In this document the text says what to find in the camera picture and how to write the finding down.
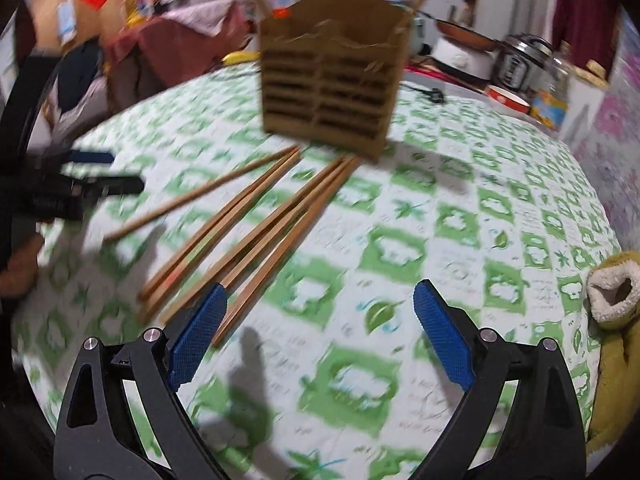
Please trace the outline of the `person left hand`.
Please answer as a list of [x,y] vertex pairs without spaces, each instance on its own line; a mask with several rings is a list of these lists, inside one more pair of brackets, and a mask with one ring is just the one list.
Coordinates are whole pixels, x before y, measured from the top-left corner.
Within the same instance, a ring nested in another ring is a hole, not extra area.
[[38,255],[43,248],[44,238],[36,233],[9,258],[6,270],[0,274],[0,294],[2,298],[18,298],[29,292],[37,281],[39,272]]

